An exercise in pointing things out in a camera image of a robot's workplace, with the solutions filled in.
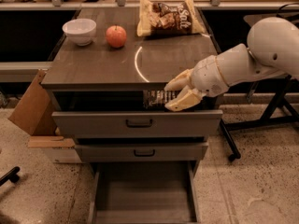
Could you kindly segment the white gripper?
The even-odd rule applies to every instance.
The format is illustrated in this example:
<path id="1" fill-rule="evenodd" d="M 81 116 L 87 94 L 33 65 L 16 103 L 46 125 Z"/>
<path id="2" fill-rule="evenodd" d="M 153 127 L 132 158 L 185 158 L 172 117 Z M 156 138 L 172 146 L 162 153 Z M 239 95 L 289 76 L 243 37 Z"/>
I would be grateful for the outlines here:
<path id="1" fill-rule="evenodd" d="M 165 91 L 181 91 L 178 96 L 165 104 L 165 108 L 179 112 L 201 103 L 205 96 L 216 97 L 228 91 L 217 57 L 211 55 L 200 61 L 194 68 L 186 69 L 170 80 Z"/>

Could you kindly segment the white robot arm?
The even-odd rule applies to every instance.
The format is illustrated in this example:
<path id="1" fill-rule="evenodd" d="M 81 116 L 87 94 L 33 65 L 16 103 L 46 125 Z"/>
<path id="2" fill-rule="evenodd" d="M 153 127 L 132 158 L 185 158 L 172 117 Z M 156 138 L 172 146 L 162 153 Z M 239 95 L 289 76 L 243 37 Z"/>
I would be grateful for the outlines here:
<path id="1" fill-rule="evenodd" d="M 265 18 L 250 28 L 246 44 L 211 55 L 169 81 L 164 89 L 178 96 L 165 107 L 185 110 L 236 84 L 283 74 L 299 79 L 299 29 L 282 18 Z"/>

